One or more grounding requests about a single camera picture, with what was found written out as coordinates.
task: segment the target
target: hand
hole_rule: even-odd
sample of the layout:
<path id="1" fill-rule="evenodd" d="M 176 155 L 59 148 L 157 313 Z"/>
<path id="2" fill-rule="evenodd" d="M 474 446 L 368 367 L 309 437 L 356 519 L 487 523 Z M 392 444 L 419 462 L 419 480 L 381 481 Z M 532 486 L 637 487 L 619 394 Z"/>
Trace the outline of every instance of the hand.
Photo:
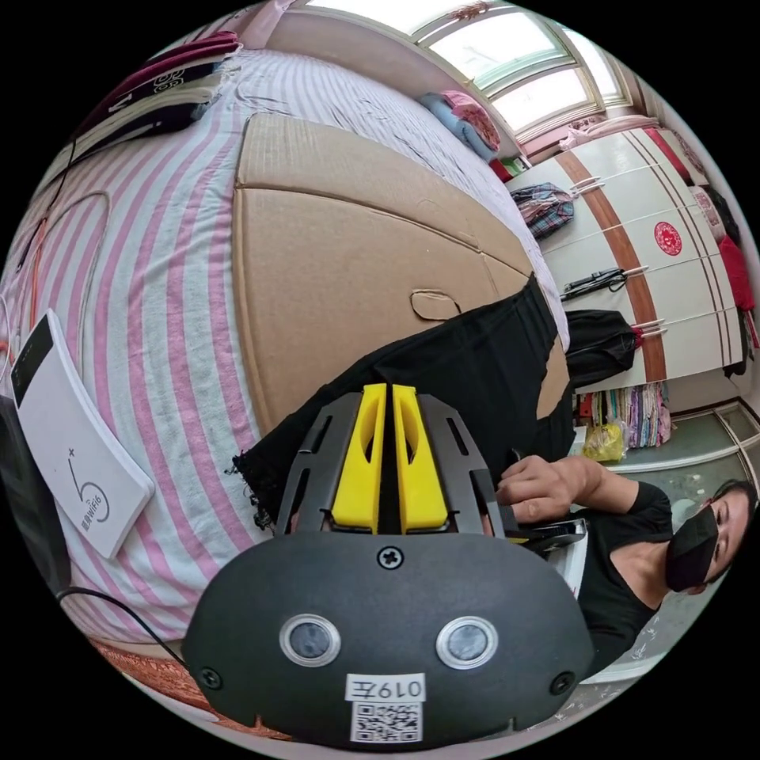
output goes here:
<path id="1" fill-rule="evenodd" d="M 568 483 L 541 457 L 521 459 L 504 472 L 496 498 L 512 507 L 518 523 L 562 519 L 572 505 Z"/>

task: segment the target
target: yellow plastic bag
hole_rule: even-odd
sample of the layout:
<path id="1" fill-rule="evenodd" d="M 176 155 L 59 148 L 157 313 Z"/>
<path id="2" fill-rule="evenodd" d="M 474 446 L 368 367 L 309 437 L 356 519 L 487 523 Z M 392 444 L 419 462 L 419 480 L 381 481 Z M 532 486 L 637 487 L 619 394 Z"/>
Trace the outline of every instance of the yellow plastic bag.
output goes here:
<path id="1" fill-rule="evenodd" d="M 625 432 L 614 422 L 586 430 L 583 456 L 595 462 L 619 462 L 625 456 Z"/>

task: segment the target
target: screw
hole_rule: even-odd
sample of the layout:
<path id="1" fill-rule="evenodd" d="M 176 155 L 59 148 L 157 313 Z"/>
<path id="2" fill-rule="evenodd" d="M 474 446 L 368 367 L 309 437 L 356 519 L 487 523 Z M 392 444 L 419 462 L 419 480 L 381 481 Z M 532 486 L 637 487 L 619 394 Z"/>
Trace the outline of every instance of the screw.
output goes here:
<path id="1" fill-rule="evenodd" d="M 200 672 L 200 680 L 203 681 L 203 685 L 206 686 L 207 689 L 213 689 L 216 691 L 217 689 L 222 688 L 222 677 L 219 673 L 213 671 L 209 667 L 202 669 Z"/>
<path id="2" fill-rule="evenodd" d="M 401 567 L 404 562 L 404 555 L 400 549 L 395 546 L 386 546 L 378 552 L 378 563 L 385 570 L 395 570 Z"/>
<path id="3" fill-rule="evenodd" d="M 555 696 L 559 697 L 560 694 L 564 694 L 576 681 L 575 673 L 560 673 L 549 687 L 549 691 Z"/>

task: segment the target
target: black face mask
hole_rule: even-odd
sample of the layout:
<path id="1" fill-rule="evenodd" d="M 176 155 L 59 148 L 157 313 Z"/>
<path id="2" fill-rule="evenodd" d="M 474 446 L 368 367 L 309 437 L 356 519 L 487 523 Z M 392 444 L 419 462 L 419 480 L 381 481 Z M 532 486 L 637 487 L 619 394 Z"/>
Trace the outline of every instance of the black face mask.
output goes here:
<path id="1" fill-rule="evenodd" d="M 705 582 L 718 542 L 715 513 L 707 506 L 675 532 L 667 547 L 665 581 L 673 591 Z"/>

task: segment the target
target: plaid shirt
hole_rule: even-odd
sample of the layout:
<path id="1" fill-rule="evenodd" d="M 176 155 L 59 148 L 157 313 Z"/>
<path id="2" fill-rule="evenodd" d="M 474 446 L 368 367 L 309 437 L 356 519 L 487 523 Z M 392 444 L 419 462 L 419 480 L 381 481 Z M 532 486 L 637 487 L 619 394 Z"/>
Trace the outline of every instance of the plaid shirt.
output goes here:
<path id="1" fill-rule="evenodd" d="M 547 238 L 572 219 L 572 196 L 550 182 L 514 190 L 511 196 L 536 240 Z"/>

